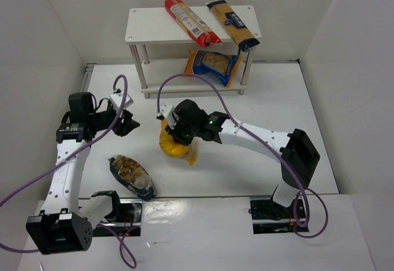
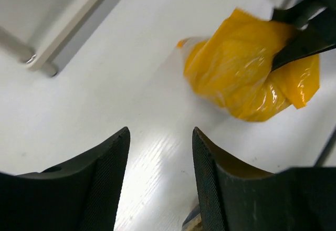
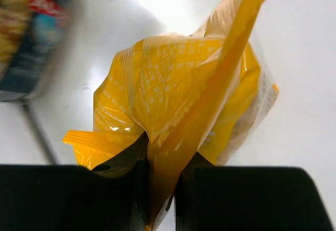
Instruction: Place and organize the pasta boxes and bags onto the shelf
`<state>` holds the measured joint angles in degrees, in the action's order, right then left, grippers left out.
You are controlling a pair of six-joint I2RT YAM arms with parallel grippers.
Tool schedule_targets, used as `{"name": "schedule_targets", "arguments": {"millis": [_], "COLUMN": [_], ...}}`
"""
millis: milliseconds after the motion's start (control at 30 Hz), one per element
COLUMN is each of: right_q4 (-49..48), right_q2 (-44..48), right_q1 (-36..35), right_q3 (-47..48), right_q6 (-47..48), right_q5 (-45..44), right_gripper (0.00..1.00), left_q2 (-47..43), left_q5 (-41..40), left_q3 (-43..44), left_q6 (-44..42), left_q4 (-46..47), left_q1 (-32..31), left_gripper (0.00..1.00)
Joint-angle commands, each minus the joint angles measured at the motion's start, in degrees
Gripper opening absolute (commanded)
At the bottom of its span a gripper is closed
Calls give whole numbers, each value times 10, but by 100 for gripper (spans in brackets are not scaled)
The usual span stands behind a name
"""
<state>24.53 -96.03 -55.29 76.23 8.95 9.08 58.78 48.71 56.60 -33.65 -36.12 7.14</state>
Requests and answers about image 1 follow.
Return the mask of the yellow macaroni bag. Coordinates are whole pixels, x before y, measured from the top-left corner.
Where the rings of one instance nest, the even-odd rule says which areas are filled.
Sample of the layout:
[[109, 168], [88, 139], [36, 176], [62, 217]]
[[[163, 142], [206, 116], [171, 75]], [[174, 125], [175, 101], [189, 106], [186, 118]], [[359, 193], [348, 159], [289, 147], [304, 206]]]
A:
[[171, 135], [166, 131], [167, 121], [161, 120], [161, 132], [159, 135], [159, 146], [161, 150], [170, 157], [178, 158], [188, 162], [190, 166], [194, 165], [198, 149], [195, 143], [182, 145], [175, 142]]

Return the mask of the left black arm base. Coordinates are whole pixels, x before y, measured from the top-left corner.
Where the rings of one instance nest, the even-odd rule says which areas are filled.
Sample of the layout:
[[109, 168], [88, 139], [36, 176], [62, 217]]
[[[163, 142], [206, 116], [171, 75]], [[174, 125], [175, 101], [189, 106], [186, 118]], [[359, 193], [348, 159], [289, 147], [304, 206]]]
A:
[[108, 196], [100, 197], [100, 201], [93, 205], [87, 213], [90, 223], [94, 226], [93, 237], [110, 237], [111, 233], [97, 224], [101, 223], [111, 228], [116, 234], [122, 236], [129, 229], [131, 231], [127, 236], [139, 237], [141, 231], [143, 201], [135, 198], [121, 198], [118, 206], [119, 213], [109, 219], [105, 216], [109, 215], [112, 210], [111, 198]]

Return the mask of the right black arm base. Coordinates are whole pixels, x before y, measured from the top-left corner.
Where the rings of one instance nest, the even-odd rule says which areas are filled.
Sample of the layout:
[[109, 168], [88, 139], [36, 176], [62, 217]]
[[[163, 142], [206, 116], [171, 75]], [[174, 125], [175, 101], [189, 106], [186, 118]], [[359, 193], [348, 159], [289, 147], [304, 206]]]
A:
[[299, 227], [294, 218], [293, 204], [285, 208], [268, 198], [250, 199], [248, 213], [252, 219], [253, 234], [308, 232], [308, 227]]

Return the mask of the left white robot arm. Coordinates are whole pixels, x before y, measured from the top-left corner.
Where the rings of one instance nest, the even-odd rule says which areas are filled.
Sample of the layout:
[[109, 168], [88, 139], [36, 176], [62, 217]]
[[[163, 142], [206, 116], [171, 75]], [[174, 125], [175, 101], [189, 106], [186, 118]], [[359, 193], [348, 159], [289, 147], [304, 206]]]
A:
[[125, 91], [115, 90], [107, 108], [97, 111], [90, 92], [71, 94], [70, 109], [56, 131], [57, 163], [47, 197], [26, 230], [43, 255], [86, 251], [103, 208], [95, 200], [92, 208], [80, 209], [82, 174], [92, 144], [113, 131], [120, 137], [139, 127], [126, 108], [133, 103]]

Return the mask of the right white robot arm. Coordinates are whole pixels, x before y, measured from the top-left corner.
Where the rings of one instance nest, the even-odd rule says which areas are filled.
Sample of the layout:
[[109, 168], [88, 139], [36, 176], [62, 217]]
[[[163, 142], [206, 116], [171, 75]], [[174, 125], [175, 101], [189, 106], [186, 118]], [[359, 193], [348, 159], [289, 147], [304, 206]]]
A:
[[301, 190], [306, 190], [315, 173], [320, 154], [301, 129], [277, 132], [246, 124], [228, 113], [211, 114], [189, 99], [177, 106], [162, 103], [158, 115], [167, 121], [166, 131], [177, 144], [188, 146], [193, 139], [236, 145], [265, 156], [281, 165], [281, 181], [271, 199], [288, 208]]

